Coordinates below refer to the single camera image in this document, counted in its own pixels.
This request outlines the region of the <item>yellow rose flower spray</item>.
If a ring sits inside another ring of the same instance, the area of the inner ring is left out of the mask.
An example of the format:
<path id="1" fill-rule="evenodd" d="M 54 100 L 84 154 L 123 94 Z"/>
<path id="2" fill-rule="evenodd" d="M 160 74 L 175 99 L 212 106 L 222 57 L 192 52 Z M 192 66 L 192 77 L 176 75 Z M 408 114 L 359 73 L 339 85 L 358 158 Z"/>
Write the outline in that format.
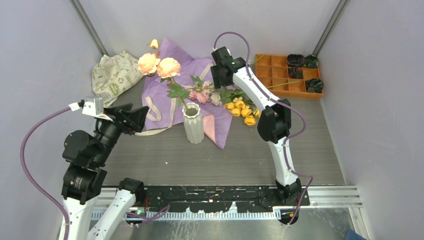
<path id="1" fill-rule="evenodd" d="M 243 117 L 247 126 L 253 126 L 261 116 L 260 110 L 253 101 L 238 87 L 224 88 L 220 92 L 223 107 L 234 117 Z"/>

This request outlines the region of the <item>purple pink wrapping paper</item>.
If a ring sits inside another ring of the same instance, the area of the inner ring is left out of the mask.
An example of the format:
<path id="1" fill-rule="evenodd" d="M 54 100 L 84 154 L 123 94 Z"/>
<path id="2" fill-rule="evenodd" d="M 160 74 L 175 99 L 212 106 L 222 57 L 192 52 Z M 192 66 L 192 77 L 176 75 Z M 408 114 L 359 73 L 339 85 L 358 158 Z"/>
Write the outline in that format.
<path id="1" fill-rule="evenodd" d="M 210 71 L 213 61 L 208 58 L 195 59 L 167 38 L 162 40 L 159 51 L 162 59 L 173 58 L 180 63 L 180 75 L 175 80 L 190 92 L 185 103 L 199 105 L 204 134 L 219 149 L 224 149 L 233 117 L 224 108 L 222 97 L 214 91 Z M 158 75 L 147 77 L 144 81 L 141 100 L 143 105 L 149 107 L 145 121 L 145 129 L 149 132 L 159 133 L 185 120 L 184 104 L 169 98 L 168 90 L 166 81 L 162 81 Z"/>

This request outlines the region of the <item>pink white flower spray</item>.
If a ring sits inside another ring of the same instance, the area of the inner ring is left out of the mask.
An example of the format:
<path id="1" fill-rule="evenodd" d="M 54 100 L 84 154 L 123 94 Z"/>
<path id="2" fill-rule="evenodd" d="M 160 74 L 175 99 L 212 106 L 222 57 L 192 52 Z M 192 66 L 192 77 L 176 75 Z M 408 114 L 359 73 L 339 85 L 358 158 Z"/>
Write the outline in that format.
<path id="1" fill-rule="evenodd" d="M 183 88 L 190 91 L 189 99 L 197 101 L 201 105 L 211 103 L 214 106 L 223 106 L 220 93 L 226 88 L 233 90 L 237 85 L 231 85 L 219 89 L 215 89 L 212 79 L 211 67 L 214 63 L 207 58 L 196 59 L 191 62 L 192 69 L 196 70 L 190 74 L 189 83 L 183 84 Z"/>

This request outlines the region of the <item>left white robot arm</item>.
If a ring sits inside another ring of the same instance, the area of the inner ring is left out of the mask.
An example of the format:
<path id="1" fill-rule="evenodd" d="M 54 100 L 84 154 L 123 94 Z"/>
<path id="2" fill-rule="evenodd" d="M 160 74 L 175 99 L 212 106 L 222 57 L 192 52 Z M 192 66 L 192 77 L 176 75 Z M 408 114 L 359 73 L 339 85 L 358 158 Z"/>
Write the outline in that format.
<path id="1" fill-rule="evenodd" d="M 65 240 L 85 240 L 89 233 L 89 215 L 101 193 L 107 171 L 105 162 L 120 136 L 143 130 L 149 107 L 133 109 L 133 104 L 105 108 L 88 100 L 82 105 L 84 115 L 96 120 L 94 134 L 84 130 L 70 133 L 64 140 L 62 157 L 69 163 L 61 195 L 66 210 L 60 235 Z"/>

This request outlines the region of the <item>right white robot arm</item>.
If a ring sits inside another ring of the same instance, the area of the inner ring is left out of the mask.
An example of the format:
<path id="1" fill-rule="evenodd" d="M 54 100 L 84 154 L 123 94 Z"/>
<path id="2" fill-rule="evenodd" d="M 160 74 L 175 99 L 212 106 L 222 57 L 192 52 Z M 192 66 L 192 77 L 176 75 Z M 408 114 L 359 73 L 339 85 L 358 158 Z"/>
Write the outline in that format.
<path id="1" fill-rule="evenodd" d="M 211 54 L 215 64 L 210 68 L 217 88 L 237 85 L 260 111 L 257 131 L 268 143 L 276 170 L 276 192 L 279 202 L 291 205 L 302 191 L 299 177 L 294 173 L 290 141 L 292 126 L 291 104 L 279 99 L 255 76 L 246 61 L 233 58 L 226 47 Z"/>

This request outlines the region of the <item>peach rose flower stem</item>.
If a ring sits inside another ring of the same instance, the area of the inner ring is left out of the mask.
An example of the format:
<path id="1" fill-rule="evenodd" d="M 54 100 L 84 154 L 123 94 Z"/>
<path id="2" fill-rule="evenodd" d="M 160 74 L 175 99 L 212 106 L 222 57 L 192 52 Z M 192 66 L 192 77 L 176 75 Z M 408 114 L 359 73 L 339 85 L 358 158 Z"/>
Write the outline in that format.
<path id="1" fill-rule="evenodd" d="M 155 52 L 145 53 L 138 59 L 139 72 L 144 76 L 158 75 L 162 83 L 166 82 L 167 97 L 175 100 L 178 107 L 183 106 L 183 113 L 189 115 L 190 109 L 185 99 L 190 96 L 191 92 L 183 88 L 175 79 L 180 75 L 181 64 L 172 57 L 160 58 L 160 43 L 157 39 L 151 40 L 148 46 Z"/>

